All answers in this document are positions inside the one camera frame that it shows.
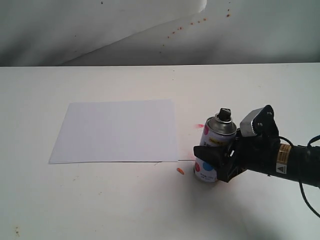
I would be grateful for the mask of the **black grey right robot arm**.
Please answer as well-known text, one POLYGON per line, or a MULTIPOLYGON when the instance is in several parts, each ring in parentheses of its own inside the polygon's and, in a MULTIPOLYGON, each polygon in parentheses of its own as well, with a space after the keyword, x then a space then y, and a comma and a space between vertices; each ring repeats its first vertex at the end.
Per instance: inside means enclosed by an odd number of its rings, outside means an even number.
POLYGON ((250 170, 306 185, 320 185, 320 148, 281 143, 276 131, 257 136, 236 137, 226 146, 201 146, 193 148, 194 155, 216 171, 219 181, 231 179, 250 170))

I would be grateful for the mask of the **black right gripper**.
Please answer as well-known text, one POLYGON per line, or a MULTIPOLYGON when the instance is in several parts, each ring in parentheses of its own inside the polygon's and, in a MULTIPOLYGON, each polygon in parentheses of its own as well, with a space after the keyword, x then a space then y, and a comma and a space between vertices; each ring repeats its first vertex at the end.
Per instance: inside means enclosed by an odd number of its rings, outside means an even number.
POLYGON ((193 154, 213 168, 218 168, 217 179, 228 183, 246 170, 277 176, 279 148, 279 130, 272 127, 253 137, 243 137, 238 131, 227 147, 196 145, 193 154))

